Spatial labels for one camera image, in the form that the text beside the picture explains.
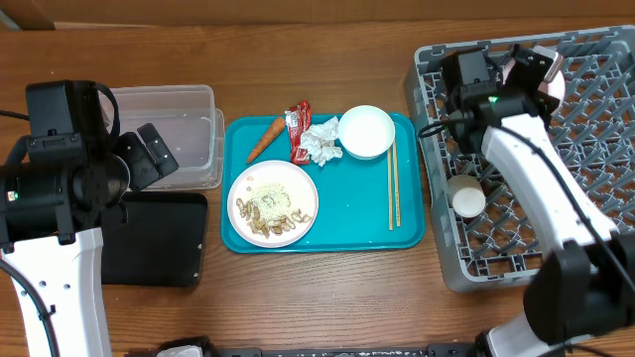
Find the pink and white bowl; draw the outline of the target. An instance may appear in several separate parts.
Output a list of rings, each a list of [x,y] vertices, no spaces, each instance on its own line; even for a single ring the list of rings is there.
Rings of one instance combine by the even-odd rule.
[[[502,66],[504,84],[507,83],[508,77],[514,65],[515,61],[513,59],[510,59],[506,64]],[[558,108],[561,108],[564,104],[566,94],[566,82],[563,73],[560,71],[552,82],[541,82],[539,85],[539,91],[558,99]]]

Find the white cup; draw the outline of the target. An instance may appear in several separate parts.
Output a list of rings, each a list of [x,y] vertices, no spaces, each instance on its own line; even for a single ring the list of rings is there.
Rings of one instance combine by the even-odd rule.
[[[447,186],[448,202],[456,214],[474,218],[485,209],[486,197],[475,177],[453,176],[447,181]]]

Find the white plate with food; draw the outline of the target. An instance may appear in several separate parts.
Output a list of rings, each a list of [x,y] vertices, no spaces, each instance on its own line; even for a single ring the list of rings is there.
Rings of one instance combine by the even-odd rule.
[[[235,200],[249,200],[251,190],[263,183],[281,183],[291,197],[293,210],[300,209],[313,217],[311,223],[301,224],[296,230],[280,236],[265,238],[251,232],[239,216]],[[265,161],[243,171],[233,182],[227,197],[227,214],[231,227],[243,241],[259,248],[274,249],[290,246],[301,240],[312,228],[318,215],[318,190],[311,177],[298,166],[283,161]]]

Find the orange carrot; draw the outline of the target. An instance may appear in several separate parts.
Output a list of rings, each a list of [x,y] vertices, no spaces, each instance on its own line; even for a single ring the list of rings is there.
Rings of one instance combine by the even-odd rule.
[[[246,163],[254,162],[283,133],[285,128],[286,121],[282,117],[276,118],[251,151]]]

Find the red snack wrapper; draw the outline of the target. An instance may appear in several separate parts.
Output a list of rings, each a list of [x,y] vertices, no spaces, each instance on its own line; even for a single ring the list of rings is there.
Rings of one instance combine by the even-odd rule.
[[[312,125],[312,109],[307,101],[291,106],[285,111],[285,122],[291,143],[291,162],[295,165],[307,165],[310,157],[306,149],[301,149],[302,135]]]

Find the white tissue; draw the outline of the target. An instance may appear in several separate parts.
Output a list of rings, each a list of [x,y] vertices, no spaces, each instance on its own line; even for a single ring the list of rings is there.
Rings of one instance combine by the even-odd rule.
[[[309,158],[320,167],[343,155],[342,149],[335,145],[338,124],[338,119],[333,116],[322,124],[312,124],[301,136],[299,148],[306,150]]]

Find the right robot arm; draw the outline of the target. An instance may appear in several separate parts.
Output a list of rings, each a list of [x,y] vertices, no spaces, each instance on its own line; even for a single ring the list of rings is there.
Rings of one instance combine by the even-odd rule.
[[[504,69],[485,50],[441,62],[449,130],[465,154],[481,154],[519,200],[545,258],[523,311],[481,333],[477,356],[555,356],[634,323],[634,236],[619,232],[575,181],[548,128],[560,99],[541,90],[562,56],[514,45]]]

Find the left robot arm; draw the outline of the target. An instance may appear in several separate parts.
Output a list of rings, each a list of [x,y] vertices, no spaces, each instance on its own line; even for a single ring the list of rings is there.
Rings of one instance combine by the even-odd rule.
[[[109,356],[101,283],[105,226],[122,201],[179,164],[156,128],[123,133],[104,120],[103,83],[60,80],[26,88],[30,134],[1,167],[1,269],[12,280],[33,356]]]

